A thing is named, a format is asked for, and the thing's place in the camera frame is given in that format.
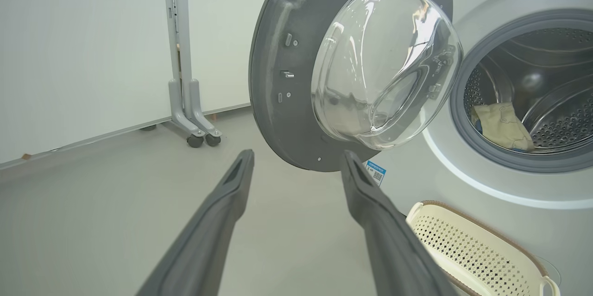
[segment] front-loading washing machine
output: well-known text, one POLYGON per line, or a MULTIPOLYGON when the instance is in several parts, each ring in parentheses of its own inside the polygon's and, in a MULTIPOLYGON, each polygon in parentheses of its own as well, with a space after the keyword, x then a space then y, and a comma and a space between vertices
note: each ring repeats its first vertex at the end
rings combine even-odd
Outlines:
POLYGON ((265 0, 254 117, 284 161, 336 171, 354 151, 400 211, 443 201, 539 256, 564 295, 585 295, 592 39, 593 0, 265 0), (472 119, 503 102, 532 149, 498 146, 472 119))

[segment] white plastic basket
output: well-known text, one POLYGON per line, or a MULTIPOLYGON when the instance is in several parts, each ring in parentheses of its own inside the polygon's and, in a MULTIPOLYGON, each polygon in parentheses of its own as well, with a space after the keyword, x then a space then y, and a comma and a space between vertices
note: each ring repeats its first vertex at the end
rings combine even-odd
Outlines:
POLYGON ((436 263, 471 296, 542 296, 560 290, 532 254, 473 218, 423 201, 406 218, 436 263))

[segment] sticker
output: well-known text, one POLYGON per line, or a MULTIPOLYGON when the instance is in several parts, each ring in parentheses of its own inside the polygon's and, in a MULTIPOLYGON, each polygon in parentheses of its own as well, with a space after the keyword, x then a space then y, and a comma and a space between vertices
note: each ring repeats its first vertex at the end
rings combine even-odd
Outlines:
POLYGON ((368 161, 366 162, 366 171, 369 171, 369 174, 371 174, 371 178, 375 181, 375 184, 377 184, 377 186, 381 186, 381 182, 385 177, 385 169, 371 161, 368 161))

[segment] rolling stand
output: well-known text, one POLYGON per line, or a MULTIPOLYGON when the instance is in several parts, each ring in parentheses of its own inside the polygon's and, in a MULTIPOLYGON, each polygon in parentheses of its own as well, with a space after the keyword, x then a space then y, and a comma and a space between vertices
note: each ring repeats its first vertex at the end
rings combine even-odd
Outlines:
POLYGON ((187 144, 191 148, 199 148, 204 139, 209 146, 216 146, 221 142, 222 132, 204 117, 200 104, 200 85, 197 79, 191 78, 187 0, 165 2, 169 9, 169 43, 173 59, 173 79, 169 82, 172 122, 190 134, 187 144))

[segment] open door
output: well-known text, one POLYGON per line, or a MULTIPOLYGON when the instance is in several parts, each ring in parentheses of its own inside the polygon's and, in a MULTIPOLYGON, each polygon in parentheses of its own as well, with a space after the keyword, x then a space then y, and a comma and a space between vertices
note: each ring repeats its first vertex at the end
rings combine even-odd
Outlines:
POLYGON ((462 60, 453 0, 265 0, 249 89, 269 146, 302 169, 337 171, 420 133, 462 60))

